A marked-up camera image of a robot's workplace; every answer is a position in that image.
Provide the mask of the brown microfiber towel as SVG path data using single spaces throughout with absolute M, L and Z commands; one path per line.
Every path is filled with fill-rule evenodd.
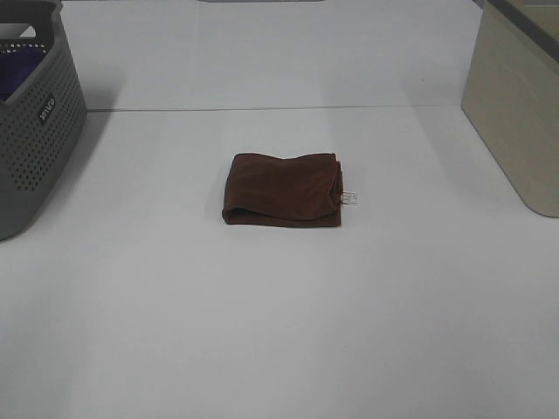
M 342 165 L 334 153 L 239 153 L 224 185 L 222 218 L 229 225 L 337 228 L 343 193 Z

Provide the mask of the beige plastic basket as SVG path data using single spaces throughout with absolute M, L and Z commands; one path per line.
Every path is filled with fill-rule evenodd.
M 484 3 L 461 107 L 523 203 L 556 218 L 557 3 Z

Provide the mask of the purple cloth in basket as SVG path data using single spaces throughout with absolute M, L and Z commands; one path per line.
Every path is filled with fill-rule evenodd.
M 6 101 L 45 56 L 39 49 L 24 48 L 1 54 L 1 101 Z

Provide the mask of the grey perforated plastic basket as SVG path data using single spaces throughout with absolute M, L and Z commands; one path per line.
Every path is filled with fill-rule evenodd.
M 79 141 L 86 103 L 61 19 L 60 1 L 3 1 L 2 24 L 27 24 L 30 38 L 2 38 L 1 54 L 45 56 L 1 101 L 1 238 L 20 234 L 56 185 Z

